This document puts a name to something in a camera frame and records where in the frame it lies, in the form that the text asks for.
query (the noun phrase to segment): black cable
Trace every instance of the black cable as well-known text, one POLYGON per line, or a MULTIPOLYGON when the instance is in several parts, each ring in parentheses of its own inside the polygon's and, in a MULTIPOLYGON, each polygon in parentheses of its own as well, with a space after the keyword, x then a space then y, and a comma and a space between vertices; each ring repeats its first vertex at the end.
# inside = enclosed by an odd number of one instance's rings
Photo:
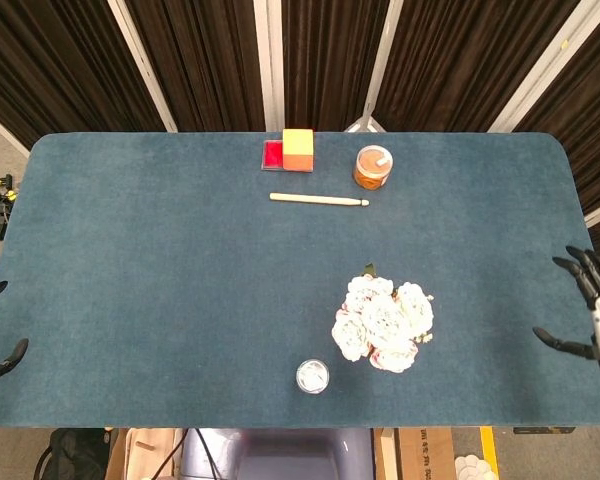
POLYGON ((175 447, 173 447, 173 450, 171 450, 171 453, 167 456, 167 458, 164 459, 164 462, 162 462, 162 465, 160 465, 160 467, 158 468, 156 473, 153 474, 153 477, 151 477, 151 480, 156 480, 158 478, 158 475, 160 475, 160 472, 162 472, 162 469, 167 465, 167 463, 169 463, 169 460, 171 460, 171 457, 173 457, 175 455, 175 453, 178 451, 178 449, 184 443, 184 439, 187 438, 187 433, 189 433, 188 428, 186 428, 184 430, 184 432, 182 433, 182 438, 180 439, 178 444, 175 447))
POLYGON ((216 472, 218 472, 218 476, 220 478, 222 478, 222 475, 220 475, 220 470, 218 469, 216 462, 213 461, 213 457, 211 456, 211 452, 209 451, 207 442, 205 441, 204 437, 202 436, 202 432, 200 431, 199 428, 196 428, 195 430, 196 430, 196 433, 198 434, 198 437, 200 438, 200 441, 202 442, 204 451, 207 454, 207 459, 209 460, 209 466, 211 467, 211 475, 213 475, 213 480, 218 480, 218 477, 216 477, 216 472))

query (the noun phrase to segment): yellow cube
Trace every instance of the yellow cube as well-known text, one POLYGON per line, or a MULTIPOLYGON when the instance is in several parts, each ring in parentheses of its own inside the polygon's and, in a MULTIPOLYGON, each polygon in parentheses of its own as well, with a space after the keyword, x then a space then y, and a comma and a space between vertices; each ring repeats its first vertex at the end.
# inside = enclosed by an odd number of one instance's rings
POLYGON ((313 130, 285 128, 282 131, 282 168, 313 171, 313 130))

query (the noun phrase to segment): wooden stick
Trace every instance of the wooden stick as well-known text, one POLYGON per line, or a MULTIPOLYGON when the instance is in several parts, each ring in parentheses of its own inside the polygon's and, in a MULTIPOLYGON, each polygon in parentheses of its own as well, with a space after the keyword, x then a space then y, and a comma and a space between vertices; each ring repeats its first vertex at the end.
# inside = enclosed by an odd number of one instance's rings
POLYGON ((295 195, 292 193, 270 193, 270 200, 278 202, 319 203, 321 205, 346 205, 349 207, 366 207, 369 200, 345 197, 321 197, 318 195, 295 195))

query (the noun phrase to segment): orange jar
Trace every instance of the orange jar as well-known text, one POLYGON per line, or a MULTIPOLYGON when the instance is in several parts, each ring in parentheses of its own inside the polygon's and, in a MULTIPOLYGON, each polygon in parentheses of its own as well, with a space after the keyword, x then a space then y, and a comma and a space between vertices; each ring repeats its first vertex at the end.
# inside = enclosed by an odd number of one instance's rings
POLYGON ((367 190, 376 190, 389 178, 393 157, 389 150, 378 145, 369 145, 358 152, 353 178, 367 190))

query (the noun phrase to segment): green leaf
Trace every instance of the green leaf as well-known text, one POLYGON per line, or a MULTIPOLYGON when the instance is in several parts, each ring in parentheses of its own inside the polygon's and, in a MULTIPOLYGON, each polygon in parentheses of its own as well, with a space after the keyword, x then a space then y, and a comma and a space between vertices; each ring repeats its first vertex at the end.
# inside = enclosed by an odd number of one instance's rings
POLYGON ((372 277, 377 277, 376 275, 376 267, 373 266, 373 263, 370 263, 368 265, 365 265, 364 267, 364 272, 362 272, 363 275, 371 275, 372 277))

